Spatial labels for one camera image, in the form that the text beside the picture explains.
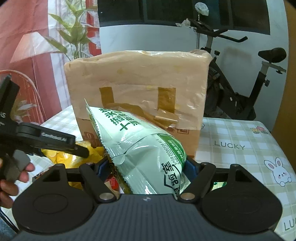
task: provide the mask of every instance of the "exercise bike handlebar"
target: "exercise bike handlebar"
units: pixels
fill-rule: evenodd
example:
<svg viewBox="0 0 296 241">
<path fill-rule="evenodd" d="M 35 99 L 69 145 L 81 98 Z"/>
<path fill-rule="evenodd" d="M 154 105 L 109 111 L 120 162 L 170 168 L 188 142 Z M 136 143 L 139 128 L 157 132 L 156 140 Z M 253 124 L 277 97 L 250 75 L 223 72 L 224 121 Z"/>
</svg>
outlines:
<svg viewBox="0 0 296 241">
<path fill-rule="evenodd" d="M 207 36 L 210 36 L 213 38 L 220 37 L 220 38 L 227 39 L 227 40 L 230 40 L 230 41 L 233 41 L 236 43 L 241 43 L 241 42 L 244 42 L 248 39 L 247 36 L 245 36 L 241 39 L 235 39 L 232 37 L 228 37 L 228 36 L 222 35 L 222 33 L 227 32 L 228 29 L 219 29 L 217 31 L 213 31 L 213 30 L 210 30 L 210 27 L 207 26 L 206 24 L 202 24 L 201 22 L 198 22 L 194 19 L 189 19 L 189 21 L 193 24 L 193 27 L 196 28 L 197 33 L 204 34 L 204 35 L 207 35 Z"/>
</svg>

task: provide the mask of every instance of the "white wall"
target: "white wall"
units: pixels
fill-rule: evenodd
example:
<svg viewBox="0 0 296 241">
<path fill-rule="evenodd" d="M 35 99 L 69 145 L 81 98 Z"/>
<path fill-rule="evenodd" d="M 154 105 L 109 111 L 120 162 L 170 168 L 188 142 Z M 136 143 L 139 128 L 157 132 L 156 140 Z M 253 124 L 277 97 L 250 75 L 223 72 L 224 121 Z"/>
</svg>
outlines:
<svg viewBox="0 0 296 241">
<path fill-rule="evenodd" d="M 216 38 L 214 50 L 221 52 L 217 63 L 228 78 L 234 91 L 249 96 L 261 68 L 258 52 L 261 50 L 282 47 L 288 53 L 288 26 L 283 0 L 267 0 L 270 19 L 270 35 L 228 31 L 225 35 L 234 38 L 248 36 L 243 43 L 235 43 Z M 121 25 L 100 28 L 103 53 L 121 50 L 146 51 L 190 51 L 196 48 L 196 33 L 188 28 L 157 25 Z M 201 35 L 200 46 L 204 46 L 206 36 Z M 288 66 L 288 58 L 279 63 L 283 68 Z M 269 69 L 268 87 L 263 86 L 255 104 L 256 120 L 261 121 L 272 130 L 284 91 L 286 74 L 277 74 Z"/>
</svg>

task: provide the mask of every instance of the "exercise bike seat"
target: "exercise bike seat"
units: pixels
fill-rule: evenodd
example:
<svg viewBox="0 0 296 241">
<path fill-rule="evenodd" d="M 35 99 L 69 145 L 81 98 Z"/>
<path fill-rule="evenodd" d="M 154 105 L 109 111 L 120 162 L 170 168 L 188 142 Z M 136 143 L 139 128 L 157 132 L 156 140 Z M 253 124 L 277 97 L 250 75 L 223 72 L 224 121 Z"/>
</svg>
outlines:
<svg viewBox="0 0 296 241">
<path fill-rule="evenodd" d="M 259 51 L 258 56 L 271 63 L 279 63 L 287 57 L 283 48 Z"/>
</svg>

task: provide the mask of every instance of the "rabbit ear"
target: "rabbit ear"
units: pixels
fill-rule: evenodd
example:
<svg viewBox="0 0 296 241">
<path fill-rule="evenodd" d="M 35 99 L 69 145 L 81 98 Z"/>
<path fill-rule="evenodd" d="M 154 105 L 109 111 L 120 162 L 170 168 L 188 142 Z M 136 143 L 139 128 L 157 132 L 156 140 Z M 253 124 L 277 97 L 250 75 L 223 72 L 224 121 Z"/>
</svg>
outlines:
<svg viewBox="0 0 296 241">
<path fill-rule="evenodd" d="M 280 158 L 276 158 L 276 165 L 278 166 L 278 167 L 283 167 L 283 163 L 282 163 L 282 161 L 281 161 L 281 159 Z"/>
<path fill-rule="evenodd" d="M 265 160 L 264 164 L 265 164 L 265 166 L 267 166 L 268 169 L 270 169 L 272 171 L 274 171 L 276 168 L 275 165 L 271 161 Z"/>
</svg>

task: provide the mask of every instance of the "gray ribbed surface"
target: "gray ribbed surface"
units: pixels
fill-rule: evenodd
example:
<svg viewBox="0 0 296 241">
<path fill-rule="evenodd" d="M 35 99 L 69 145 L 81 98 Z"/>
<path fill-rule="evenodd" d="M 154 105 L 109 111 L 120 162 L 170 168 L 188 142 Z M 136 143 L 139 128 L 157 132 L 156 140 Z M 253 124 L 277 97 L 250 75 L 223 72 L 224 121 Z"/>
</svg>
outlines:
<svg viewBox="0 0 296 241">
<path fill-rule="evenodd" d="M 122 195 L 79 228 L 52 236 L 22 232 L 13 241 L 280 241 L 275 233 L 238 235 L 210 225 L 192 204 L 168 195 Z"/>
</svg>

